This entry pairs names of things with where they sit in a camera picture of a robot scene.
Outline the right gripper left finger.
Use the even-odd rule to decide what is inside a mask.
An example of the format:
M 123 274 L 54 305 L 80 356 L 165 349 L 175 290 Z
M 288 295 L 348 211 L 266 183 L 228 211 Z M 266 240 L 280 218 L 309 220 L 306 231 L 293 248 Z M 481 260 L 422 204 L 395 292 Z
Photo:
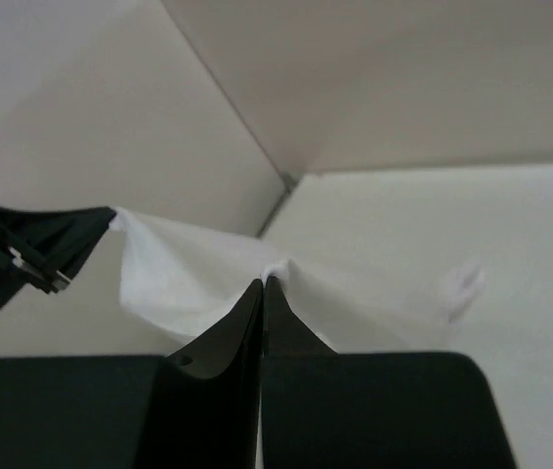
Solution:
M 262 338 L 263 283 L 253 279 L 223 318 L 169 357 L 181 468 L 255 466 Z

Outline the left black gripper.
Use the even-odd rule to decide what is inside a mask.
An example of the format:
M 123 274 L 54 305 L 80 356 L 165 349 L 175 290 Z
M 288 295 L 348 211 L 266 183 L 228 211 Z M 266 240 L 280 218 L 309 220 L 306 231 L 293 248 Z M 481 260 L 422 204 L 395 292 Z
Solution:
M 0 206 L 0 310 L 28 284 L 45 293 L 66 289 L 115 216 L 107 206 L 67 211 Z

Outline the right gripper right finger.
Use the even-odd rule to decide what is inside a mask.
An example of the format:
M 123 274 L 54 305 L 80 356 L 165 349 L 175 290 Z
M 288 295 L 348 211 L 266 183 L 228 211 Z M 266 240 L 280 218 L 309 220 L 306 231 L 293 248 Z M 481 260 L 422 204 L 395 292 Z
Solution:
M 265 286 L 262 450 L 266 468 L 340 466 L 339 356 L 292 311 L 281 281 Z

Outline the white tank top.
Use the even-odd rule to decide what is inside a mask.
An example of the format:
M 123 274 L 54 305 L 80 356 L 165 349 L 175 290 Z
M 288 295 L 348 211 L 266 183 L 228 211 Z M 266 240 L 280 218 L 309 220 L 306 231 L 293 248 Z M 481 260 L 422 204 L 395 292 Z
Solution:
M 275 277 L 295 316 L 338 353 L 442 349 L 484 285 L 477 263 L 429 284 L 385 268 L 318 263 L 264 240 L 118 207 L 125 234 L 119 302 L 189 344 L 222 319 L 248 284 Z

